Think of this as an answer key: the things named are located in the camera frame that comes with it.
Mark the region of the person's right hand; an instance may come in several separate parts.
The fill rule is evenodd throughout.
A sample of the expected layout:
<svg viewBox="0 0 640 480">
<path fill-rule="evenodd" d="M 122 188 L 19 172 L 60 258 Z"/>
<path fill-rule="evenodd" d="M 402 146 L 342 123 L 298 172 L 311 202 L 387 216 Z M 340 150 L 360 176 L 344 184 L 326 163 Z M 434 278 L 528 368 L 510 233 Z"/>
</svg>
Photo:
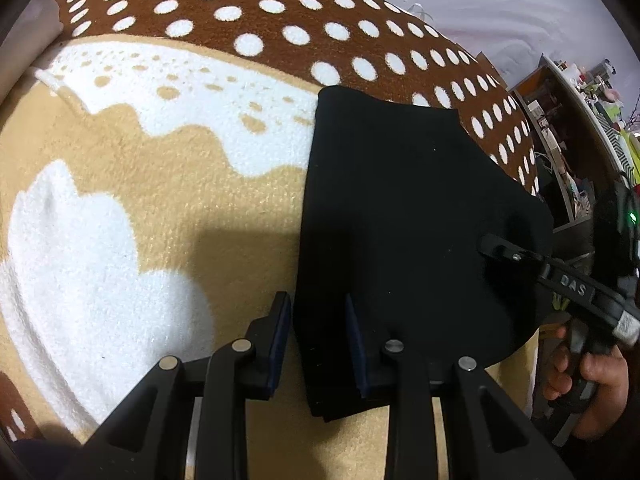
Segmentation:
<svg viewBox="0 0 640 480">
<path fill-rule="evenodd" d="M 623 415 L 628 390 L 628 365 L 620 348 L 580 356 L 560 344 L 552 352 L 542 390 L 547 400 L 563 401 L 549 422 L 551 442 L 562 446 L 571 436 L 603 436 Z"/>
</svg>

